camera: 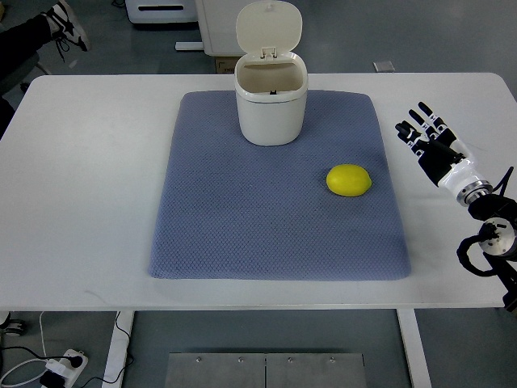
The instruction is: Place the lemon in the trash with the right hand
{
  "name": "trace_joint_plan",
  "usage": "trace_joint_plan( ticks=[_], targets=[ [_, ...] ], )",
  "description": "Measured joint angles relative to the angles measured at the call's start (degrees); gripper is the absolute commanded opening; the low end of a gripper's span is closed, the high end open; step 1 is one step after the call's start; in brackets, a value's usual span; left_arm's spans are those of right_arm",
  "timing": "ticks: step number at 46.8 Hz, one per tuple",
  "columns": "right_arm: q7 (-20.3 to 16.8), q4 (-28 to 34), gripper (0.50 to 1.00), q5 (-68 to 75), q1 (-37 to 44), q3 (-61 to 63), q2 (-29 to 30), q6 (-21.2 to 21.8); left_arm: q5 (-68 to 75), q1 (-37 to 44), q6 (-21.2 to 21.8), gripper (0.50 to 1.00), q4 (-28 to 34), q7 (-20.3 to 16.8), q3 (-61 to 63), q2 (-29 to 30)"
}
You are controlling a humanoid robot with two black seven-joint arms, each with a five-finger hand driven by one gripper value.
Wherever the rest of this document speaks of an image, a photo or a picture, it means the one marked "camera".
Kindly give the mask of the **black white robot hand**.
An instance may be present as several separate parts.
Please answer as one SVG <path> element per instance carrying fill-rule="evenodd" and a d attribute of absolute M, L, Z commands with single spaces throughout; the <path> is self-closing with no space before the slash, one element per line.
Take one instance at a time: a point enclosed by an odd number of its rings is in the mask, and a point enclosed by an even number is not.
<path fill-rule="evenodd" d="M 477 171 L 477 161 L 442 117 L 424 102 L 409 110 L 413 123 L 395 125 L 397 137 L 415 154 L 427 178 L 438 188 L 449 191 L 467 207 L 494 191 L 492 184 Z"/>

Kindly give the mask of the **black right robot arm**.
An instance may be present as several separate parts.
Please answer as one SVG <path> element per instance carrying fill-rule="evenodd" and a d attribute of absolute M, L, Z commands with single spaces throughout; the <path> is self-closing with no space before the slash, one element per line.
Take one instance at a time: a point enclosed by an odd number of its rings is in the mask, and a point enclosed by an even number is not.
<path fill-rule="evenodd" d="M 466 205 L 470 216 L 482 222 L 478 233 L 461 241 L 456 255 L 460 264 L 479 277 L 496 276 L 506 288 L 504 308 L 516 314 L 516 201 L 505 196 L 514 168 L 510 167 L 496 186 L 478 180 L 460 191 L 458 201 Z M 476 267 L 469 249 L 477 244 L 490 266 Z"/>

